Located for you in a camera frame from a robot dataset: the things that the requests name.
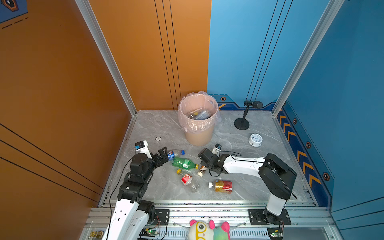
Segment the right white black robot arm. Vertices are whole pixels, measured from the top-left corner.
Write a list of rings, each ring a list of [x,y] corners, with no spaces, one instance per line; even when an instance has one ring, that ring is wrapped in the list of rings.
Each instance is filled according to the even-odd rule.
[[[198,154],[203,166],[218,175],[244,174],[261,178],[270,191],[267,206],[260,216],[261,223],[279,225],[287,219],[285,205],[291,197],[296,197],[293,187],[297,173],[274,154],[260,158],[243,158],[240,153],[230,151],[210,151],[207,148]]]

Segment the brown coffee bottle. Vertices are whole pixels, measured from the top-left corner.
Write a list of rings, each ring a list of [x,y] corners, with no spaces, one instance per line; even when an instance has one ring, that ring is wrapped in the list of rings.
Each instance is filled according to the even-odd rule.
[[[198,175],[199,177],[203,177],[203,175],[205,174],[205,172],[206,172],[207,169],[208,169],[208,168],[207,168],[206,166],[201,166],[201,168],[199,169],[197,175]]]

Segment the white pink carton box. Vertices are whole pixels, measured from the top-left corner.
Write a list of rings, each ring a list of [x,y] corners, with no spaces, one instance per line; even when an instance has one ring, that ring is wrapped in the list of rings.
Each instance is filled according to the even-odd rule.
[[[194,119],[198,114],[199,114],[199,111],[192,111],[192,112],[187,114],[187,117],[189,119]]]

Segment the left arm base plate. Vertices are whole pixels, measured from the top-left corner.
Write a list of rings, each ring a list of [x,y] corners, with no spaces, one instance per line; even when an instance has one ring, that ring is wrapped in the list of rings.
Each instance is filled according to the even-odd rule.
[[[150,212],[149,214],[148,225],[167,226],[169,224],[169,219],[170,219],[169,209],[155,209],[153,212]]]

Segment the clear water bottle blue label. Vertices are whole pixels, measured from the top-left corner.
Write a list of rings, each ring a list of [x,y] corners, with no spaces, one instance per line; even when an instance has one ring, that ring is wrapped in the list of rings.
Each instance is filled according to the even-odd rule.
[[[206,120],[211,117],[211,112],[208,110],[202,110],[199,112],[199,114],[194,118],[195,120],[201,121],[201,120]]]

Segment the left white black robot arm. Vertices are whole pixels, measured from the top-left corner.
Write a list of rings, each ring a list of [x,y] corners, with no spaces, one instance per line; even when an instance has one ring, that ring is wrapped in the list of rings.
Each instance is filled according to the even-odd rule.
[[[169,161],[166,147],[157,154],[137,153],[130,161],[130,172],[119,188],[118,200],[111,209],[111,218],[104,240],[137,240],[143,228],[153,222],[155,205],[143,200],[156,168]]]

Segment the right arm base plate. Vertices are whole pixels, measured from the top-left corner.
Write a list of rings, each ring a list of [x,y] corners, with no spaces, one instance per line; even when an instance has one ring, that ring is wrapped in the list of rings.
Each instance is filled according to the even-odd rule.
[[[267,211],[267,209],[249,209],[249,219],[251,225],[284,225],[289,226],[292,224],[289,213],[283,209],[279,216]]]

